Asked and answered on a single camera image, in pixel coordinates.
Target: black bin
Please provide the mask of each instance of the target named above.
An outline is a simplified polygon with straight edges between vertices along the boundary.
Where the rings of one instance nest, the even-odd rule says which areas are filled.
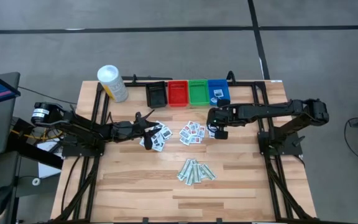
[[[167,105],[167,92],[165,82],[155,82],[146,84],[147,106],[149,108],[160,108]]]

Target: wooden tabletop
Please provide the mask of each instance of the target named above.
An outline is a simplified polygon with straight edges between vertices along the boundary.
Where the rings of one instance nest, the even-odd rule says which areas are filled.
[[[83,82],[76,112],[90,119],[98,82]],[[269,103],[287,101],[282,82],[266,81]],[[144,87],[129,87],[129,97],[123,103],[109,102],[114,121],[133,121],[135,113],[142,115],[147,107]],[[229,87],[232,103],[252,103],[250,87]],[[97,121],[100,121],[101,98]],[[214,222],[274,221],[272,199],[267,181],[264,158],[259,154],[257,122],[246,127],[228,127],[229,139],[204,138],[202,144],[183,145],[179,131],[188,121],[205,124],[209,106],[187,108],[159,108],[148,118],[161,121],[173,132],[162,152],[146,151],[140,139],[106,145],[101,157],[93,201],[92,222]],[[290,117],[274,118],[281,126]],[[185,185],[177,173],[186,159],[205,163],[217,175],[216,180]],[[65,159],[53,205],[51,218],[60,214],[63,190],[75,158]],[[71,177],[65,206],[77,191],[81,174],[81,158]],[[293,156],[282,156],[289,191],[305,209],[315,216],[314,205],[303,165]],[[277,189],[282,216],[285,216],[281,192]],[[80,217],[85,215],[85,193]]]

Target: concrete floor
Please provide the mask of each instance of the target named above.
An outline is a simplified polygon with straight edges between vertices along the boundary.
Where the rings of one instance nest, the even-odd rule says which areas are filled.
[[[358,1],[258,0],[255,9],[260,26],[358,25]],[[0,29],[251,25],[243,0],[0,0]],[[358,30],[261,36],[270,77],[284,81],[287,96],[328,105],[330,122],[301,132],[318,216],[358,223],[358,158],[343,139],[344,123],[358,116]],[[233,70],[237,79],[262,78],[252,31],[0,34],[0,73],[18,71],[21,86],[64,100],[76,101],[81,82],[95,80],[105,64],[123,75],[224,78]],[[22,90],[15,116],[28,120],[43,100],[53,101]],[[348,139],[358,152],[358,129],[349,129]],[[23,198],[18,218],[46,221],[53,196]]]

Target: green bin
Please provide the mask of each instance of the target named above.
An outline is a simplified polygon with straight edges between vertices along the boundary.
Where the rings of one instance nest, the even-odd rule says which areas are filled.
[[[189,80],[189,96],[193,106],[209,105],[208,81]]]

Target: white paper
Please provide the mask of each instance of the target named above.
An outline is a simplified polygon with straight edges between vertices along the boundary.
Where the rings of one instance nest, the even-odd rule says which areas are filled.
[[[56,145],[55,141],[58,141],[58,140],[59,139],[54,139],[54,141],[43,142],[43,143],[38,144],[37,147],[44,151],[49,151],[49,150],[51,150],[52,147],[54,147],[54,145]],[[62,154],[60,152],[55,153],[55,155],[62,158]],[[60,169],[56,169],[54,167],[47,166],[40,162],[38,163],[38,176],[40,178],[50,177],[51,175],[55,175],[55,174],[59,174],[59,173],[61,173]]]

